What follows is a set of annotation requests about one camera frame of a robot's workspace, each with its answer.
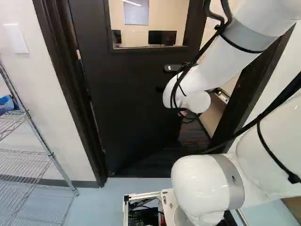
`window blind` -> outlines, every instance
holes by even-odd
[[[149,25],[149,0],[124,1],[124,24]]]

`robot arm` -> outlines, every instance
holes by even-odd
[[[300,19],[300,0],[243,1],[222,36],[214,40],[200,64],[191,68],[181,81],[183,92],[177,88],[175,93],[177,106],[194,113],[204,112],[210,105],[210,96],[205,90],[227,82]],[[171,106],[170,99],[176,82],[177,76],[164,90],[163,103],[167,108],[175,107]],[[292,156],[300,159],[301,152],[296,146],[288,147],[282,137],[283,132],[300,128],[300,104],[300,95],[291,98],[261,124],[262,134],[274,154],[298,176],[301,176],[301,168]],[[280,117],[283,111],[289,112],[295,120]],[[276,135],[269,133],[276,129],[275,124],[282,127]],[[290,134],[294,134],[292,139],[301,139],[298,132]],[[301,194],[301,184],[287,180],[287,174],[264,150],[255,127],[240,140],[235,160],[227,155],[192,155],[179,159],[172,169],[174,195],[196,226],[216,225],[225,210],[248,206],[252,194],[244,189],[243,180],[279,198]]]
[[[245,0],[233,14],[232,23],[205,52],[199,65],[190,69],[176,90],[178,107],[194,113],[204,112],[210,105],[205,90],[221,86],[301,19],[299,0]],[[163,93],[163,104],[170,108],[174,76]]]

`door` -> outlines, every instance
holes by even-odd
[[[177,140],[181,118],[162,104],[166,64],[198,52],[202,0],[69,0],[110,175]]]

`light switch plate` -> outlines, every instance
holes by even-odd
[[[26,42],[21,32],[20,26],[17,23],[3,25],[16,54],[29,54]]]

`dark carpet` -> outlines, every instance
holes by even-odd
[[[206,150],[209,143],[210,137],[197,121],[182,124],[177,142],[123,169],[115,177],[169,178],[175,161]]]

